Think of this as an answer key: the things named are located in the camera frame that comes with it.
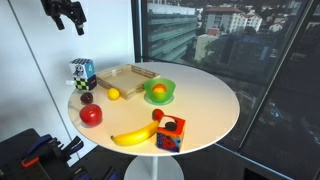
green bowl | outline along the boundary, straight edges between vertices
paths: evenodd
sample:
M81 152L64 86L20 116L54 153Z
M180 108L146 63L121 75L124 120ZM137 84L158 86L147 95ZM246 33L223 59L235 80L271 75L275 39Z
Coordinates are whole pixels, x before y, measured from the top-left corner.
M157 84L163 84L166 87L165 92L154 92L154 87ZM154 78L144 83L144 89L146 90L147 97L155 103L165 103L173 96L176 84L170 79Z

toy cube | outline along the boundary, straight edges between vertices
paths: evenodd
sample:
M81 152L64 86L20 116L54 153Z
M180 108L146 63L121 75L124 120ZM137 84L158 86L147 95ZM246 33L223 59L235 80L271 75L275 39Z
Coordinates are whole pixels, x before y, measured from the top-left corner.
M89 79L95 74L91 59L78 58L69 63L74 78Z
M73 78L75 86L79 90L90 91L97 86L96 75L91 76L89 79Z
M173 152L180 152L183 141L185 120L166 116L174 119L175 122L167 122L166 127L157 128L157 147Z

lemon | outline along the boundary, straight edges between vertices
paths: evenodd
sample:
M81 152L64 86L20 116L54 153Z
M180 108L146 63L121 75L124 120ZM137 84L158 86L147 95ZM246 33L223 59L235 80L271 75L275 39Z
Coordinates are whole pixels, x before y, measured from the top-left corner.
M108 90L108 97L111 100L117 100L120 97L120 92L116 88L110 88Z

plum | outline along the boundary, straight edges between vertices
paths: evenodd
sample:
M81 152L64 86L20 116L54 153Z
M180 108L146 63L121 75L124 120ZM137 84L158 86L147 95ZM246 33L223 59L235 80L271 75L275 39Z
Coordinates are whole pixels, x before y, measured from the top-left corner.
M93 102L93 95L90 92L85 92L81 95L80 100L83 104L91 104Z

orange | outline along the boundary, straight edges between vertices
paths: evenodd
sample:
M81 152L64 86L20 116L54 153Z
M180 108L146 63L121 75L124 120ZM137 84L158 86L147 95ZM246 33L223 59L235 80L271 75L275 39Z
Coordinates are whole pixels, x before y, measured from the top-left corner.
M156 84L153 89L152 89L153 92L155 93L164 93L167 91L167 88L165 85L163 84Z

